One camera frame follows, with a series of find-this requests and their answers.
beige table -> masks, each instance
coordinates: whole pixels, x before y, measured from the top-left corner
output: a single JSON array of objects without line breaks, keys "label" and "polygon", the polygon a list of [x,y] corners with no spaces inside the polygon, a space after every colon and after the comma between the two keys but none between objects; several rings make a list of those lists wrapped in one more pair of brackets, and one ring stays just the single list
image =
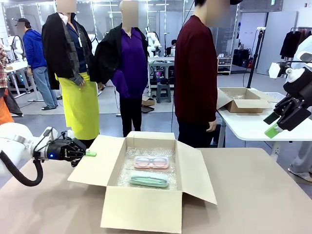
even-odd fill
[{"label": "beige table", "polygon": [[[263,150],[202,152],[218,205],[184,195],[183,234],[312,233],[312,201]],[[1,233],[142,233],[100,228],[105,188],[68,182],[70,163],[49,161],[43,169],[34,188],[13,178],[0,190]],[[35,177],[32,162],[22,171]]]}]

orange pants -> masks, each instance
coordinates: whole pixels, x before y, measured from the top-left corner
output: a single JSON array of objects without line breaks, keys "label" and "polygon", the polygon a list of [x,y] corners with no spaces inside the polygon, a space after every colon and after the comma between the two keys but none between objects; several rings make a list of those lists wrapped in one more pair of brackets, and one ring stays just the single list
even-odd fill
[{"label": "orange pants", "polygon": [[14,122],[14,120],[12,119],[9,109],[4,102],[4,97],[0,97],[0,125],[9,122]]}]

purple shirt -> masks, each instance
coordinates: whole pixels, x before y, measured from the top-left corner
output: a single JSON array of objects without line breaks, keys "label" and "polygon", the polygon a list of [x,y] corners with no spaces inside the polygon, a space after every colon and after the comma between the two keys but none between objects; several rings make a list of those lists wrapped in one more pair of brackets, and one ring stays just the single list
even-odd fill
[{"label": "purple shirt", "polygon": [[141,98],[147,85],[147,63],[140,32],[121,29],[121,64],[112,82],[122,98]]}]

gray stool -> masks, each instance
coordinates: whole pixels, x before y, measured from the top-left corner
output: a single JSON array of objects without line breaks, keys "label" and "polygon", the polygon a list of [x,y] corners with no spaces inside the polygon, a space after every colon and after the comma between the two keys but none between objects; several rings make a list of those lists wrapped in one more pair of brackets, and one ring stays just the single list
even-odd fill
[{"label": "gray stool", "polygon": [[171,102],[171,93],[170,93],[170,85],[169,84],[161,84],[160,82],[157,83],[157,103],[160,103],[162,100],[168,100]]}]

desk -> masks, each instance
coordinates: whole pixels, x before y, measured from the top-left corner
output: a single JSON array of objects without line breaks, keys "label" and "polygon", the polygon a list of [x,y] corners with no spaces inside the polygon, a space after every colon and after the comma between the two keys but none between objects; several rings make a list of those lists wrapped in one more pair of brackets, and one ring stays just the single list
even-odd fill
[{"label": "desk", "polygon": [[33,89],[35,94],[36,94],[37,100],[29,100],[29,101],[43,101],[43,100],[39,100],[39,96],[38,96],[38,92],[36,89],[36,85],[35,85],[33,76],[29,75],[31,86],[28,85],[27,78],[26,78],[25,72],[24,72],[24,69],[27,68],[27,66],[28,66],[27,61],[13,62],[13,63],[7,64],[7,66],[10,66],[13,68],[12,70],[5,70],[5,72],[10,76],[10,78],[12,79],[12,81],[14,83],[15,89],[13,89],[13,90],[15,90],[18,94],[15,98],[21,97],[25,94],[25,93],[21,94],[20,90],[18,88],[16,79],[15,79],[15,74],[14,74],[14,73],[17,73],[18,75],[20,74],[23,78],[26,93],[29,94],[30,90]]},{"label": "desk", "polygon": [[152,88],[157,88],[157,85],[151,85],[150,79],[150,67],[151,66],[160,66],[165,67],[165,77],[169,78],[169,67],[175,65],[175,57],[157,57],[157,58],[148,58],[148,96],[152,95]]},{"label": "desk", "polygon": [[263,120],[272,112],[276,103],[272,103],[272,109],[265,109],[263,113],[230,113],[225,108],[218,110],[221,118],[221,130],[218,147],[223,146],[225,128],[228,126],[234,135],[245,141],[270,141],[272,146],[271,156],[277,160],[282,141],[312,141],[312,120],[306,119],[291,132],[283,131],[274,138],[265,135],[265,131],[271,125],[266,124]]},{"label": "desk", "polygon": [[[202,150],[218,205],[183,195],[183,234],[312,233],[312,201],[261,149]],[[40,185],[0,189],[4,234],[156,234],[100,228],[105,188],[72,183],[70,163],[47,161]],[[21,170],[35,178],[28,162]]]}]

